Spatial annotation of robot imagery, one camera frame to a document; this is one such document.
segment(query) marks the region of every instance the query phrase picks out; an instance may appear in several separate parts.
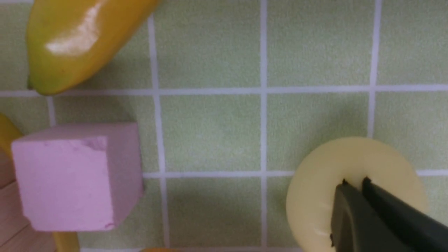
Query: white grout line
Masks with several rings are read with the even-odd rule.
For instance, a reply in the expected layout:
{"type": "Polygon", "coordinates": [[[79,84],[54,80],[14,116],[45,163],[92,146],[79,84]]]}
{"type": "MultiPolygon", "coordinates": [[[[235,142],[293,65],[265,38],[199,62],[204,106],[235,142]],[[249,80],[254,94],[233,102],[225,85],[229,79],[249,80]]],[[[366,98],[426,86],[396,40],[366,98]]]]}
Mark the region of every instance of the white grout line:
{"type": "Polygon", "coordinates": [[[178,248],[182,252],[260,252],[259,247],[178,248]]]}
{"type": "MultiPolygon", "coordinates": [[[[267,94],[314,94],[359,92],[437,92],[448,91],[448,84],[406,84],[381,86],[313,86],[313,87],[267,87],[267,94]]],[[[261,94],[260,87],[252,88],[191,88],[191,89],[111,89],[69,90],[57,96],[188,96],[188,95],[251,95],[261,94]]],[[[38,97],[35,91],[0,91],[0,97],[38,97]]]]}
{"type": "Polygon", "coordinates": [[[376,86],[377,92],[437,92],[448,91],[447,84],[407,84],[407,85],[389,85],[376,86]]]}
{"type": "Polygon", "coordinates": [[[160,197],[162,204],[162,222],[164,230],[164,243],[165,247],[170,247],[170,234],[169,234],[169,218],[168,218],[168,196],[167,196],[167,183],[164,176],[166,171],[165,164],[165,147],[162,127],[162,108],[160,104],[160,96],[157,93],[159,89],[159,69],[157,63],[157,47],[155,44],[155,26],[154,15],[152,14],[148,18],[148,34],[149,34],[149,52],[151,61],[151,80],[154,100],[154,117],[155,117],[155,131],[157,137],[157,152],[159,154],[159,172],[162,175],[159,178],[160,181],[160,197]]]}
{"type": "Polygon", "coordinates": [[[448,170],[418,170],[417,175],[420,177],[443,177],[448,176],[448,170]]]}
{"type": "MultiPolygon", "coordinates": [[[[140,252],[143,248],[98,249],[81,248],[81,252],[140,252]]],[[[260,247],[175,248],[181,252],[261,252],[260,247]]],[[[303,252],[299,248],[267,248],[268,252],[303,252]]]]}
{"type": "MultiPolygon", "coordinates": [[[[417,170],[420,177],[448,176],[448,169],[417,170]]],[[[295,171],[206,171],[206,172],[153,172],[143,173],[144,178],[253,178],[292,177],[295,171]]]]}
{"type": "Polygon", "coordinates": [[[143,173],[144,178],[250,178],[260,177],[260,171],[206,171],[206,172],[165,172],[143,173]]]}
{"type": "Polygon", "coordinates": [[[373,21],[373,42],[372,42],[372,60],[370,63],[370,92],[369,109],[367,121],[367,137],[373,138],[375,130],[375,86],[378,76],[378,55],[379,55],[379,30],[381,28],[381,6],[382,0],[375,1],[375,17],[373,21]]]}
{"type": "Polygon", "coordinates": [[[33,3],[33,0],[0,0],[0,4],[33,3]]]}
{"type": "Polygon", "coordinates": [[[69,90],[57,96],[151,96],[153,89],[69,90]]]}
{"type": "Polygon", "coordinates": [[[268,94],[369,92],[369,86],[268,87],[268,94]]]}
{"type": "Polygon", "coordinates": [[[261,251],[267,251],[267,0],[260,1],[261,251]]]}
{"type": "Polygon", "coordinates": [[[257,87],[231,88],[192,88],[192,89],[160,89],[161,96],[194,96],[194,95],[251,95],[260,94],[257,87]]]}
{"type": "Polygon", "coordinates": [[[53,101],[53,97],[48,96],[47,99],[47,107],[48,107],[48,118],[50,120],[50,127],[56,125],[56,113],[55,113],[55,104],[53,101]]]}
{"type": "Polygon", "coordinates": [[[17,91],[0,91],[0,97],[38,97],[36,91],[17,90],[17,91]]]}

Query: yellow object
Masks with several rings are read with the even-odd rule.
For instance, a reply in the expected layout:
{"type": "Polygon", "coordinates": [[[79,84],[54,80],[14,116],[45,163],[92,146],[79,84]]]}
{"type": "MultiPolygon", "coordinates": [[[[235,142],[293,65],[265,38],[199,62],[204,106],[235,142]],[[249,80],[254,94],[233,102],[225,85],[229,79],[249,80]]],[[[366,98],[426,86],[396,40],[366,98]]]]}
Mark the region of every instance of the yellow object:
{"type": "Polygon", "coordinates": [[[54,95],[91,77],[126,44],[158,0],[35,0],[26,31],[28,86],[54,95]]]}
{"type": "Polygon", "coordinates": [[[53,232],[57,252],[79,252],[78,234],[76,232],[53,232]]]}
{"type": "MultiPolygon", "coordinates": [[[[4,114],[0,113],[0,149],[13,158],[11,143],[22,137],[20,130],[4,114]]],[[[53,232],[58,252],[79,252],[78,235],[75,232],[53,232]]]]}
{"type": "Polygon", "coordinates": [[[330,224],[336,186],[345,179],[361,189],[365,177],[417,210],[428,212],[423,184],[398,151],[367,138],[333,140],[303,160],[289,185],[288,222],[304,252],[335,251],[330,224]]]}
{"type": "Polygon", "coordinates": [[[22,137],[22,133],[19,129],[8,117],[0,113],[0,148],[11,159],[13,158],[11,143],[20,137],[22,137]]]}

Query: green tiled surface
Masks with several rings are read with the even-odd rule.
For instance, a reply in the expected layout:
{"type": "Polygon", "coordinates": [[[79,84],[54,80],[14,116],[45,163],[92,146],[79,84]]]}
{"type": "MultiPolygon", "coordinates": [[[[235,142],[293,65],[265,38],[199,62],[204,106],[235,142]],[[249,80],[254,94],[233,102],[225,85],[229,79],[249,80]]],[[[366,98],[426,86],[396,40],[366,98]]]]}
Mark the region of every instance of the green tiled surface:
{"type": "Polygon", "coordinates": [[[268,85],[368,85],[374,2],[268,1],[268,85]]]}
{"type": "Polygon", "coordinates": [[[0,4],[0,90],[26,89],[25,30],[31,4],[0,4]]]}
{"type": "Polygon", "coordinates": [[[379,93],[375,138],[398,149],[415,169],[448,169],[448,92],[379,93]]]}
{"type": "MultiPolygon", "coordinates": [[[[374,0],[268,0],[268,85],[368,85],[374,0]]],[[[260,0],[167,0],[155,13],[160,88],[260,87],[260,0]]],[[[445,1],[383,1],[378,84],[448,83],[445,1]]],[[[28,75],[30,4],[0,4],[0,112],[25,133],[49,127],[46,99],[16,97],[28,75]]],[[[151,88],[146,23],[81,89],[151,88]]],[[[260,95],[161,96],[167,172],[260,171],[260,95]]],[[[417,169],[446,169],[448,92],[377,93],[375,138],[417,169]]],[[[150,96],[54,98],[58,123],[137,121],[143,170],[158,172],[150,96]]],[[[368,93],[269,94],[267,169],[295,170],[334,138],[366,136],[368,93]]],[[[296,247],[285,216],[290,177],[267,180],[267,244],[296,247]]],[[[430,215],[448,224],[448,178],[424,177],[430,215]]],[[[80,233],[84,248],[164,246],[158,179],[123,225],[80,233]]],[[[260,178],[168,178],[172,247],[259,247],[260,178]]]]}
{"type": "Polygon", "coordinates": [[[448,177],[421,178],[428,195],[429,216],[448,226],[448,177]]]}
{"type": "Polygon", "coordinates": [[[144,96],[95,96],[54,98],[57,123],[137,122],[143,171],[159,170],[154,102],[144,96]]]}
{"type": "Polygon", "coordinates": [[[267,169],[295,170],[313,149],[367,135],[365,93],[276,94],[267,98],[267,169]]]}
{"type": "Polygon", "coordinates": [[[378,83],[448,83],[448,2],[383,1],[378,83]]]}
{"type": "Polygon", "coordinates": [[[151,88],[148,26],[144,23],[115,57],[79,89],[151,88]]]}
{"type": "Polygon", "coordinates": [[[161,88],[260,85],[258,0],[169,0],[155,13],[161,88]]]}
{"type": "Polygon", "coordinates": [[[50,126],[47,102],[43,97],[0,97],[0,113],[11,119],[23,134],[30,134],[50,126]]]}
{"type": "Polygon", "coordinates": [[[144,248],[164,245],[159,181],[145,181],[145,194],[125,221],[112,231],[79,232],[84,248],[144,248]]]}
{"type": "Polygon", "coordinates": [[[260,97],[161,98],[167,171],[260,170],[260,97]]]}
{"type": "Polygon", "coordinates": [[[286,194],[291,177],[267,179],[267,245],[297,247],[286,218],[286,194]]]}
{"type": "Polygon", "coordinates": [[[261,245],[259,178],[176,178],[167,181],[171,245],[261,245]]]}

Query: pink block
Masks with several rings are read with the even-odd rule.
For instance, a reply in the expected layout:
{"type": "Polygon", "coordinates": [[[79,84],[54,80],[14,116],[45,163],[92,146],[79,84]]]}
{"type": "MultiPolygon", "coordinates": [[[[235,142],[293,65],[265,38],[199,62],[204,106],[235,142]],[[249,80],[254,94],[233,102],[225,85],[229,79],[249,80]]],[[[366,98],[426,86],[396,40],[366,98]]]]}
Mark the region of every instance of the pink block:
{"type": "Polygon", "coordinates": [[[23,213],[36,230],[111,230],[143,194],[136,123],[56,126],[12,149],[23,213]]]}

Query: toy fruit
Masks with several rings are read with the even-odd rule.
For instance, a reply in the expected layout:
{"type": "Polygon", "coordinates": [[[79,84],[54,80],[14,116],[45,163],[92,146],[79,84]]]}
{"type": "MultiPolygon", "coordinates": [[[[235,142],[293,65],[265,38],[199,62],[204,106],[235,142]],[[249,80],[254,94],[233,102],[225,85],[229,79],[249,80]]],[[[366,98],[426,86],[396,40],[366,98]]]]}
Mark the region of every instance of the toy fruit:
{"type": "Polygon", "coordinates": [[[4,114],[0,113],[0,150],[5,152],[9,158],[13,158],[11,153],[11,143],[22,137],[22,133],[4,114]]]}
{"type": "Polygon", "coordinates": [[[54,95],[107,64],[158,0],[35,0],[26,31],[28,87],[54,95]]]}

